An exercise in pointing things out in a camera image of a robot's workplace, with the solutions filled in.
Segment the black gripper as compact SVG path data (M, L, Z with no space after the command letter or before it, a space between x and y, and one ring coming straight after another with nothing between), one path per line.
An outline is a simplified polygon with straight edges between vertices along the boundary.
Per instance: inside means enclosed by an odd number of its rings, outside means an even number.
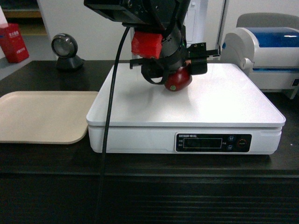
M200 42L191 44L187 47L185 39L185 28L174 28L170 34L162 38L162 50L158 59L139 59L130 60L129 66L141 66L142 76L151 84L162 85L168 76L175 73L178 68L186 67L186 61L191 62L188 68L190 75L207 73L207 59L221 54L221 48L207 50L206 43Z

